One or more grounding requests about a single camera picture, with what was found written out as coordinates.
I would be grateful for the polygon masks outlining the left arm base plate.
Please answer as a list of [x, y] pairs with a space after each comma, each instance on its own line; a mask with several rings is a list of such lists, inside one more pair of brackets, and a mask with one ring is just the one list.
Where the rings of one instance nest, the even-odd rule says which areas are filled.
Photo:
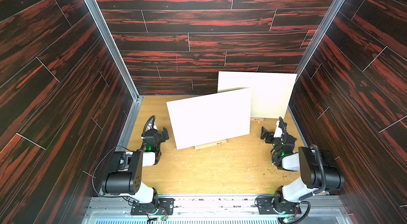
[[174, 198], [158, 198], [152, 203], [133, 202], [130, 214], [132, 216], [171, 216], [174, 210]]

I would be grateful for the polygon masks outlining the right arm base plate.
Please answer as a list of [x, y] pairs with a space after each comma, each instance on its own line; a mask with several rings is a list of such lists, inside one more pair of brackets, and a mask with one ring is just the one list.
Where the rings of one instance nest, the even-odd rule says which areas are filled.
[[281, 198], [258, 196], [254, 202], [259, 214], [296, 215], [302, 213], [299, 203], [289, 202]]

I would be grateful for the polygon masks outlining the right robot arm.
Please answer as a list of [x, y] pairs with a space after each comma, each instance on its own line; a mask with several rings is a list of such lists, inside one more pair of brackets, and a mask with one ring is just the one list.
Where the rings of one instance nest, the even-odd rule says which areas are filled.
[[301, 213], [300, 204], [304, 203], [305, 199], [344, 187], [345, 178], [331, 153], [319, 149], [316, 145], [299, 147], [298, 151], [294, 152], [296, 138], [288, 134], [285, 124], [277, 124], [275, 132], [262, 127], [260, 139], [273, 145], [270, 153], [275, 167], [300, 173], [300, 178], [280, 186], [272, 198], [256, 200], [260, 213], [271, 210], [277, 214], [294, 216]]

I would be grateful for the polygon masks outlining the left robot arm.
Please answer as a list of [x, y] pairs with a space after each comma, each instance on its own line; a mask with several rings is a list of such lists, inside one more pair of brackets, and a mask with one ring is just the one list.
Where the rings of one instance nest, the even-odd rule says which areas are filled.
[[159, 198], [155, 188], [142, 182], [142, 169], [157, 165], [161, 158], [161, 144], [169, 139], [167, 128], [151, 128], [142, 133], [141, 149], [135, 152], [114, 152], [107, 173], [103, 176], [99, 196], [128, 198], [132, 214], [153, 215], [159, 212]]

